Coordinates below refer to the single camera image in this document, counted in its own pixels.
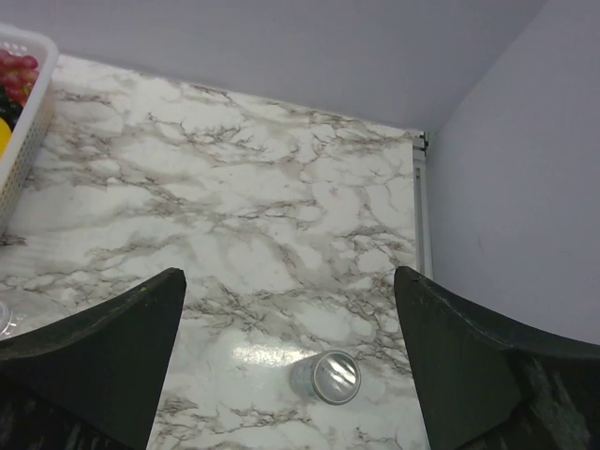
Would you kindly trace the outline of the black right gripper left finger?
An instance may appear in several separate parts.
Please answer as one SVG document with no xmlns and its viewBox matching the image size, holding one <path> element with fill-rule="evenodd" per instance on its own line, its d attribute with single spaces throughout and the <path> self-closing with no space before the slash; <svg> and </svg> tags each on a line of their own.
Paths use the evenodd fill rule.
<svg viewBox="0 0 600 450">
<path fill-rule="evenodd" d="M 169 268 L 1 342 L 4 449 L 144 449 L 186 295 Z"/>
</svg>

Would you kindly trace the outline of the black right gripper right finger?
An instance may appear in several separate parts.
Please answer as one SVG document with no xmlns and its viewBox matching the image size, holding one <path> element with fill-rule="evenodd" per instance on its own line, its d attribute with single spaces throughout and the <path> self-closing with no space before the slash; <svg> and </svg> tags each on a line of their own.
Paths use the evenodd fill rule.
<svg viewBox="0 0 600 450">
<path fill-rule="evenodd" d="M 430 448 L 598 448 L 598 345 L 510 319 L 408 266 L 394 294 Z"/>
</svg>

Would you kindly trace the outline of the clear plastic bottle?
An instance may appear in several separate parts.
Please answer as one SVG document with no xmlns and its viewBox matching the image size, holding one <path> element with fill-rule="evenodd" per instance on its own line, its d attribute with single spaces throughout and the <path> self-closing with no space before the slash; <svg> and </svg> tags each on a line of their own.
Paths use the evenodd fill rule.
<svg viewBox="0 0 600 450">
<path fill-rule="evenodd" d="M 0 337 L 1 339 L 9 338 L 13 335 L 16 327 L 15 316 L 8 304 L 0 302 Z"/>
</svg>

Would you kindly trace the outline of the silver blue drink can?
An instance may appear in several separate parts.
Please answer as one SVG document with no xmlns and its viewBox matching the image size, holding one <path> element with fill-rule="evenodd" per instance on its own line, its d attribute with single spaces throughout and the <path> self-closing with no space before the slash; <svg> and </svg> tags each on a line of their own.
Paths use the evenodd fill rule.
<svg viewBox="0 0 600 450">
<path fill-rule="evenodd" d="M 293 363 L 289 382 L 294 393 L 302 399 L 341 406 L 358 394 L 362 375 L 350 354 L 330 350 Z"/>
</svg>

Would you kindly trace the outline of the yellow lemon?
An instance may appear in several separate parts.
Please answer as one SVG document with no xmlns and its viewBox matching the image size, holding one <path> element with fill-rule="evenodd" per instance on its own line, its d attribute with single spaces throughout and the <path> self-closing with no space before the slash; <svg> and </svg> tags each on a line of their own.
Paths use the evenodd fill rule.
<svg viewBox="0 0 600 450">
<path fill-rule="evenodd" d="M 0 118 L 0 158 L 4 155 L 8 147 L 11 135 L 12 129 L 10 125 L 3 118 Z"/>
</svg>

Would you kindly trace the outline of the red grape bunch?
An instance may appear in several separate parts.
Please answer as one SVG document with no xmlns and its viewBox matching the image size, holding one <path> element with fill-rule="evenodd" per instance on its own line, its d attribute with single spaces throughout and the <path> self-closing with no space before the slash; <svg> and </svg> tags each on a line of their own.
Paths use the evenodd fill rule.
<svg viewBox="0 0 600 450">
<path fill-rule="evenodd" d="M 38 60 L 1 50 L 1 99 L 25 105 L 38 80 Z"/>
</svg>

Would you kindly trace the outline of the white plastic fruit basket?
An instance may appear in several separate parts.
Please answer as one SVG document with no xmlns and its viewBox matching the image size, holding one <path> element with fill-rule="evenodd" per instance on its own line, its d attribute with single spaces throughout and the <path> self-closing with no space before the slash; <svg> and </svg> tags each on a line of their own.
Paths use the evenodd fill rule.
<svg viewBox="0 0 600 450">
<path fill-rule="evenodd" d="M 7 149 L 1 157 L 1 229 L 5 230 L 53 118 L 52 75 L 59 52 L 48 37 L 5 23 L 1 25 L 2 49 L 17 55 L 34 56 L 39 72 L 24 106 L 1 99 L 1 118 L 12 129 Z"/>
</svg>

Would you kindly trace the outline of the aluminium table edge rail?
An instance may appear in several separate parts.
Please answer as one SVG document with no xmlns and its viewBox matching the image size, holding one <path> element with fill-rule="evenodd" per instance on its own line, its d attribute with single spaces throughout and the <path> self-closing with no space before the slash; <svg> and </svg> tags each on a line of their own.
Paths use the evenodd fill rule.
<svg viewBox="0 0 600 450">
<path fill-rule="evenodd" d="M 425 132 L 419 132 L 412 137 L 413 193 L 417 251 L 416 266 L 419 273 L 427 278 L 433 278 L 433 261 L 428 217 L 427 150 L 428 135 Z"/>
</svg>

